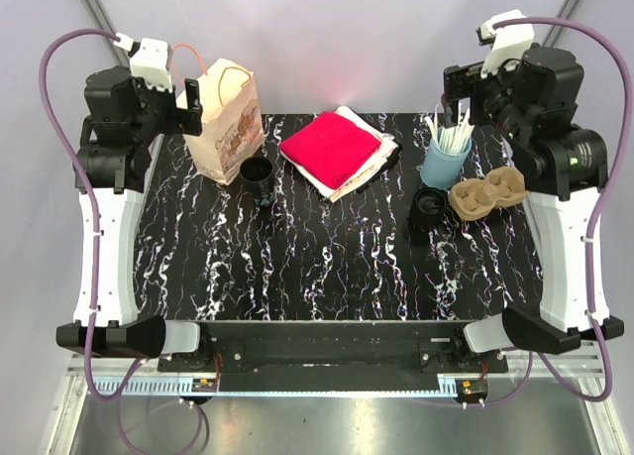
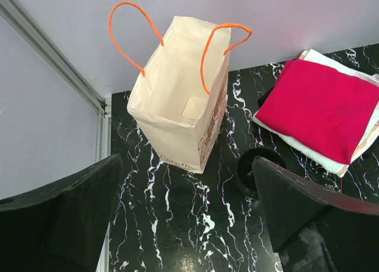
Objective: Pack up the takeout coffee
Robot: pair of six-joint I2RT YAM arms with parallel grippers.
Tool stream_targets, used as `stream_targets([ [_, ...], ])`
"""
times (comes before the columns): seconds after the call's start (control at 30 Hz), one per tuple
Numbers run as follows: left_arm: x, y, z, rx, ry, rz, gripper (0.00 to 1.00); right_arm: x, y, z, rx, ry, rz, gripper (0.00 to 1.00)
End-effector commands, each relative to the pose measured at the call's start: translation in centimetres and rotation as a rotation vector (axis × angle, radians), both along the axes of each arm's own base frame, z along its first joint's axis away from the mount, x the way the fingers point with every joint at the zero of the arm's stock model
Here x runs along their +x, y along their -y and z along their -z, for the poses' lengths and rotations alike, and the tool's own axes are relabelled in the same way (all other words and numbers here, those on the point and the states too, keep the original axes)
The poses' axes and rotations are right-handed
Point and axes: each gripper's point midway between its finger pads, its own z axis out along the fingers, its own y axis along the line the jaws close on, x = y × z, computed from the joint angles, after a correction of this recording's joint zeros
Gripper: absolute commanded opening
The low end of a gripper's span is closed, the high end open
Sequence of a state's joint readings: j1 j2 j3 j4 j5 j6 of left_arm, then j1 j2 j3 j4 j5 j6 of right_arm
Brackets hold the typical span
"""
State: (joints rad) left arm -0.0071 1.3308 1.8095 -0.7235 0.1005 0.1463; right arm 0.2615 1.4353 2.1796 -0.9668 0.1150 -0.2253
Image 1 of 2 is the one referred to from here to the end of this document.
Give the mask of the paper takeout bag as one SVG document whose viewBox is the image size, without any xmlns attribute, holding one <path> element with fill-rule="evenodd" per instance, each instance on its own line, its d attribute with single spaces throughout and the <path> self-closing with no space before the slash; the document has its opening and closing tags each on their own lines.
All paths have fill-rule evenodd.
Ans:
<svg viewBox="0 0 634 455">
<path fill-rule="evenodd" d="M 264 143 L 264 129 L 255 74 L 219 58 L 206 65 L 191 45 L 202 74 L 197 78 L 202 105 L 202 133 L 184 137 L 199 174 L 228 185 L 241 163 Z"/>
</svg>

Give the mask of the cardboard cup carrier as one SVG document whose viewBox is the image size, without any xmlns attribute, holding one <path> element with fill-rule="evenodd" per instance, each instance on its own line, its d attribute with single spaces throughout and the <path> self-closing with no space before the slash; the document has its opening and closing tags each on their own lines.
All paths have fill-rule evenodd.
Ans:
<svg viewBox="0 0 634 455">
<path fill-rule="evenodd" d="M 477 221 L 495 208 L 521 203 L 528 194 L 523 174 L 512 167 L 490 171 L 485 178 L 469 178 L 456 183 L 449 202 L 463 221 Z"/>
</svg>

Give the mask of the black coffee cup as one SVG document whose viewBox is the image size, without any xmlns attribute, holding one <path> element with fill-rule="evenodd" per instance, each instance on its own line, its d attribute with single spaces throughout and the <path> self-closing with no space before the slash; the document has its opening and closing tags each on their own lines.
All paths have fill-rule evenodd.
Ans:
<svg viewBox="0 0 634 455">
<path fill-rule="evenodd" d="M 253 156 L 240 165 L 240 177 L 258 207 L 270 207 L 275 201 L 273 164 L 265 157 Z"/>
</svg>

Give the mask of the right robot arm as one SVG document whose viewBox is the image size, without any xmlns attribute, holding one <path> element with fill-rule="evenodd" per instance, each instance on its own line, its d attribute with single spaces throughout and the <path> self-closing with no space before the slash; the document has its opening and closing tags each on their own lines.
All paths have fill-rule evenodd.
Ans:
<svg viewBox="0 0 634 455">
<path fill-rule="evenodd" d="M 592 215 L 607 191 L 607 150 L 596 132 L 573 122 L 583 78 L 573 53 L 536 44 L 492 71 L 481 62 L 444 70 L 445 124 L 456 124 L 458 104 L 468 99 L 471 124 L 496 128 L 511 148 L 528 191 L 523 206 L 543 271 L 538 309 L 509 303 L 465 326 L 449 350 L 459 371 L 471 372 L 485 353 L 507 347 L 559 355 L 624 333 L 602 293 Z"/>
</svg>

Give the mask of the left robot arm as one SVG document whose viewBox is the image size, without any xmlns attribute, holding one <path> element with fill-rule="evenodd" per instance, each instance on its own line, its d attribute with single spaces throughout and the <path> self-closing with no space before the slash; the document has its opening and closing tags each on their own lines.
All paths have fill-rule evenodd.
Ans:
<svg viewBox="0 0 634 455">
<path fill-rule="evenodd" d="M 133 288 L 134 245 L 161 139 L 197 136 L 202 104 L 197 80 L 184 82 L 184 107 L 174 91 L 124 66 L 90 75 L 75 187 L 83 219 L 80 294 L 56 344 L 77 354 L 107 358 L 155 358 L 179 354 L 194 372 L 213 362 L 214 348 L 199 324 L 142 318 Z"/>
</svg>

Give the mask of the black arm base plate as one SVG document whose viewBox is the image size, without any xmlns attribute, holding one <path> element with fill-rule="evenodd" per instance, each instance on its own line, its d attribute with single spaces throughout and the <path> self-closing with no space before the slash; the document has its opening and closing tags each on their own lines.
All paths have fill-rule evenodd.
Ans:
<svg viewBox="0 0 634 455">
<path fill-rule="evenodd" d="M 469 356 L 464 322 L 208 322 L 196 354 L 160 360 L 164 373 L 220 371 L 225 394 L 442 393 L 442 375 L 504 374 L 504 356 Z"/>
</svg>

